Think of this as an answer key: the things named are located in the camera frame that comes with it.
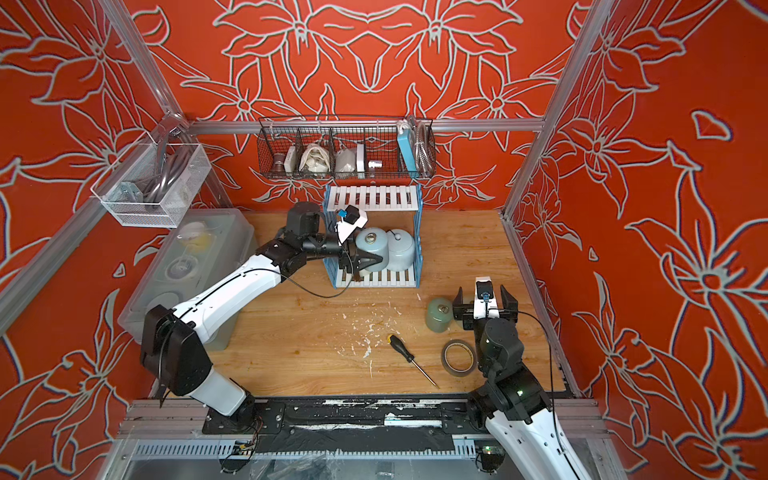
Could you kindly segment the blue tea canister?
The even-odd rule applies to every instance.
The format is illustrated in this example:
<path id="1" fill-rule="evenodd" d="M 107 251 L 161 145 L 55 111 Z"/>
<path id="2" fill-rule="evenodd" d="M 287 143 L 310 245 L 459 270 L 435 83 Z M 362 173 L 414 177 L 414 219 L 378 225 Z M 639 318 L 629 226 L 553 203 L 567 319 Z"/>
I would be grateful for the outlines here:
<path id="1" fill-rule="evenodd" d="M 358 252 L 367 251 L 384 257 L 384 270 L 388 265 L 388 242 L 387 232 L 378 227 L 366 228 L 360 231 L 355 244 Z"/>

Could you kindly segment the blue white slatted shelf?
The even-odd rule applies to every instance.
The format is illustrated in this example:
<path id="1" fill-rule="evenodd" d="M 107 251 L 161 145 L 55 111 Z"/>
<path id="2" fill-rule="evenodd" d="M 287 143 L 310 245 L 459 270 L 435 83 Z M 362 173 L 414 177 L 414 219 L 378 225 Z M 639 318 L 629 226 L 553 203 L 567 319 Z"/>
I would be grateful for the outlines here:
<path id="1" fill-rule="evenodd" d="M 329 186 L 323 208 L 331 231 L 363 256 L 356 273 L 337 259 L 324 261 L 333 287 L 420 286 L 423 199 L 418 185 Z"/>

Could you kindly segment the green tea canister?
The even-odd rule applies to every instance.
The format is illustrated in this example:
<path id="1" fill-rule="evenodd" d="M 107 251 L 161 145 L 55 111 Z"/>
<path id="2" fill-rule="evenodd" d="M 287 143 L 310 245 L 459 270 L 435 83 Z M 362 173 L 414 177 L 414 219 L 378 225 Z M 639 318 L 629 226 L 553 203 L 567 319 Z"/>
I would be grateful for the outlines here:
<path id="1" fill-rule="evenodd" d="M 433 298 L 427 305 L 425 324 L 429 330 L 435 333 L 445 332 L 453 317 L 452 303 L 443 297 Z"/>

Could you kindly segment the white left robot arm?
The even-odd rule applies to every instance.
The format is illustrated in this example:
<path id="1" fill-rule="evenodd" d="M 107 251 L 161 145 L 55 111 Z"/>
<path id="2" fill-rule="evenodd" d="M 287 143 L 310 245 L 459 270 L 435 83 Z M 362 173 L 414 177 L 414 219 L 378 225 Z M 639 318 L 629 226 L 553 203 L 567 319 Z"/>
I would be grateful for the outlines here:
<path id="1" fill-rule="evenodd" d="M 338 211 L 336 222 L 326 220 L 318 204 L 294 205 L 285 226 L 235 271 L 189 300 L 173 307 L 157 305 L 146 314 L 142 366 L 175 396 L 248 421 L 251 394 L 215 369 L 206 344 L 248 303 L 291 280 L 310 261 L 335 259 L 351 274 L 382 263 L 382 256 L 358 249 L 352 238 L 367 222 L 367 213 L 354 205 Z"/>

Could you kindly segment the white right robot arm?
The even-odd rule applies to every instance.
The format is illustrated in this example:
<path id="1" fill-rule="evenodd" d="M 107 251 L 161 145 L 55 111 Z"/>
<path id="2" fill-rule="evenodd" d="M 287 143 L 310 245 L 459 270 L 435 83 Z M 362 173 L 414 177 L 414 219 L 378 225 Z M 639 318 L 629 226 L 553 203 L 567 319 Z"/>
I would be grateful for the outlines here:
<path id="1" fill-rule="evenodd" d="M 475 280 L 471 301 L 459 291 L 454 318 L 474 334 L 484 384 L 470 393 L 475 423 L 503 447 L 524 479 L 589 479 L 589 471 L 564 435 L 555 405 L 524 364 L 517 330 L 518 302 L 492 280 Z"/>

